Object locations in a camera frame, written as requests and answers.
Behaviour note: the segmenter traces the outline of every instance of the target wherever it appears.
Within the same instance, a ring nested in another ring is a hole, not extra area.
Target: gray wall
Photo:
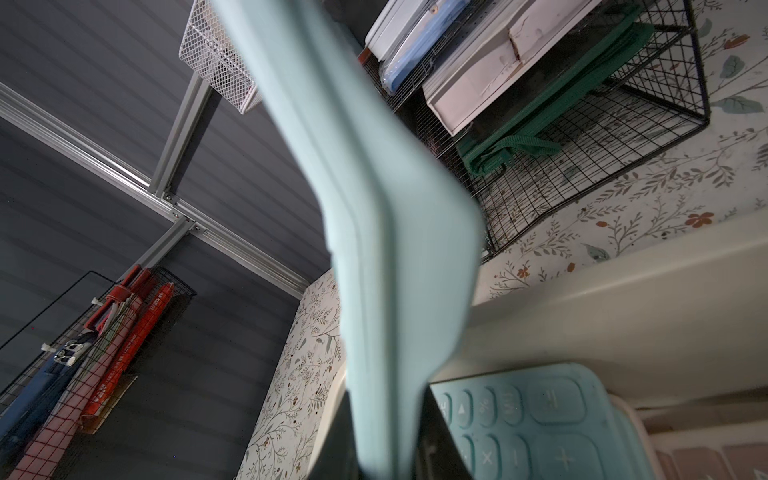
[[[151,176],[191,69],[191,0],[3,0],[0,81]],[[222,100],[178,196],[310,282],[330,268],[309,184],[264,106]]]
[[[84,272],[97,270],[119,277],[170,226],[74,167],[0,120],[2,342]],[[0,351],[2,385],[13,380],[43,342],[55,340],[90,299],[110,285],[95,278],[88,277],[44,314],[34,329]]]
[[[3,340],[84,271],[119,276],[170,226],[4,121],[0,192]],[[164,265],[198,295],[68,478],[237,473],[298,300],[194,237]],[[103,288],[84,284],[0,352],[4,384]]]

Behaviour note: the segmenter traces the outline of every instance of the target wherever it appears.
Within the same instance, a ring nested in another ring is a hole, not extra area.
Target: red tube
[[[142,315],[136,323],[130,335],[128,335],[128,338],[125,340],[125,343],[123,343],[123,346],[120,348],[120,352],[114,358],[109,370],[101,378],[101,382],[94,391],[91,400],[83,409],[83,416],[96,415],[104,401],[112,395],[115,387],[118,386],[118,380],[121,375],[125,369],[128,368],[128,365],[136,355],[139,347],[144,343],[147,335],[154,328],[154,324],[157,323],[157,320],[160,318],[160,315],[163,310],[165,310],[165,307],[168,302],[170,302],[170,298],[173,295],[174,285],[172,283],[166,283],[157,291],[157,295],[152,299],[147,311],[144,312],[144,315]]]
[[[128,275],[126,275],[125,278],[119,283],[119,286],[127,286],[129,283],[131,283],[131,281],[134,279],[134,277],[136,277],[136,274],[139,272],[140,269],[141,269],[141,265],[139,265],[138,263],[133,265],[131,270],[128,272]],[[107,300],[104,302],[104,305],[100,306],[99,309],[96,310],[96,313],[91,315],[91,318],[89,318],[88,321],[85,323],[85,325],[83,325],[83,329],[93,330],[96,323],[101,320],[101,317],[107,314],[107,312],[109,311],[109,307],[112,306],[113,302],[114,302],[113,299],[107,298]]]

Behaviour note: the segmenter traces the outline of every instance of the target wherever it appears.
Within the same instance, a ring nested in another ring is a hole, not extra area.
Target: floral wallpaper
[[[236,480],[305,478],[323,406],[343,364],[332,270],[304,292]]]
[[[694,0],[710,126],[560,210],[480,269],[475,303],[768,204],[768,4]],[[237,480],[305,478],[343,363],[333,273],[304,293]]]
[[[545,220],[480,269],[475,303],[768,203],[768,4],[695,0],[712,117],[698,135]]]

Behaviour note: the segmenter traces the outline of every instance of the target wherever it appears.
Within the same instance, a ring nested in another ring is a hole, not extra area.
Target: blue item
[[[27,444],[51,414],[80,368],[96,332],[66,342],[38,370],[0,419],[0,478],[6,478],[24,457]]]
[[[584,366],[452,380],[432,392],[477,480],[652,478],[633,468],[605,388]]]
[[[411,478],[425,388],[475,292],[478,205],[382,102],[318,2],[214,7],[323,211],[360,470]]]
[[[392,58],[386,59],[380,67],[382,87],[387,93],[395,94],[408,74],[468,4],[469,0],[438,0],[430,6]]]

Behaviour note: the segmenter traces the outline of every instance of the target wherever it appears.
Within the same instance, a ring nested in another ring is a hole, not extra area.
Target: teal calculator
[[[600,380],[563,363],[431,385],[476,480],[652,480]]]

